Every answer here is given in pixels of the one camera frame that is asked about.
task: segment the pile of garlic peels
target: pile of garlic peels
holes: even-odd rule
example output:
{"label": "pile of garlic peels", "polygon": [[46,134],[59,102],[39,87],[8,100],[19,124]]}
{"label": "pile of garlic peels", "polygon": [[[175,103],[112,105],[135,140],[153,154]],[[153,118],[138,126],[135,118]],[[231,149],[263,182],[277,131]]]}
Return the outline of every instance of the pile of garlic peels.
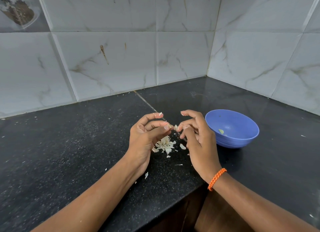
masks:
{"label": "pile of garlic peels", "polygon": [[165,136],[163,139],[158,141],[155,146],[152,149],[153,152],[159,152],[160,149],[162,149],[162,153],[165,151],[167,155],[171,152],[172,149],[174,149],[174,144],[176,144],[176,141],[171,142],[169,136]]}

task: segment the forearm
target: forearm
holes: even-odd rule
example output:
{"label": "forearm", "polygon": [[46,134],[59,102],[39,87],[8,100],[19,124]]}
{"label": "forearm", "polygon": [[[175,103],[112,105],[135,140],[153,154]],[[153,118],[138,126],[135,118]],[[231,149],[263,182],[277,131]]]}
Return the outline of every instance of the forearm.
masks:
{"label": "forearm", "polygon": [[138,178],[136,167],[123,157],[78,198],[36,227],[38,231],[98,231]]}
{"label": "forearm", "polygon": [[318,231],[313,226],[262,198],[224,173],[213,188],[256,231]]}

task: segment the bowl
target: bowl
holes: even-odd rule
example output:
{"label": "bowl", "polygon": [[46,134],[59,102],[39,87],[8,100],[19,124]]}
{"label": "bowl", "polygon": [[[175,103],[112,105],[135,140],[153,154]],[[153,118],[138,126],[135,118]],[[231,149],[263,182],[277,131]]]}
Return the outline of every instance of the bowl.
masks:
{"label": "bowl", "polygon": [[205,120],[216,134],[217,144],[226,148],[242,148],[259,135],[258,125],[249,117],[230,110],[213,110]]}

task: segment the tile backsplash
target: tile backsplash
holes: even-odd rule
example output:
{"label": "tile backsplash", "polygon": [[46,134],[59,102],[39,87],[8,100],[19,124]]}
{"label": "tile backsplash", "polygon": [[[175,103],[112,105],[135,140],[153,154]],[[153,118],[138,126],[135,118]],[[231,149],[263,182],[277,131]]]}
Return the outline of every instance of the tile backsplash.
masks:
{"label": "tile backsplash", "polygon": [[207,75],[320,115],[319,11],[319,0],[221,0]]}
{"label": "tile backsplash", "polygon": [[220,1],[0,0],[0,118],[205,76]]}

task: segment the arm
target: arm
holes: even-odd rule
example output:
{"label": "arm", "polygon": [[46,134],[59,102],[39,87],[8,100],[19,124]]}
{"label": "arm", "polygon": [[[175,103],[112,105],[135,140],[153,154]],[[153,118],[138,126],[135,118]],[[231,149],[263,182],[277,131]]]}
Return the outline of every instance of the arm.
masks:
{"label": "arm", "polygon": [[151,121],[163,114],[142,117],[130,130],[129,148],[122,159],[96,183],[62,210],[36,227],[33,232],[96,232],[131,185],[144,174],[153,145],[171,133],[165,121]]}
{"label": "arm", "polygon": [[[187,110],[181,114],[193,118],[182,122],[177,131],[183,129],[180,138],[187,137],[191,162],[202,179],[210,183],[221,169],[215,134],[201,113]],[[227,173],[218,178],[213,189],[257,232],[319,232],[310,224],[249,190]]]}

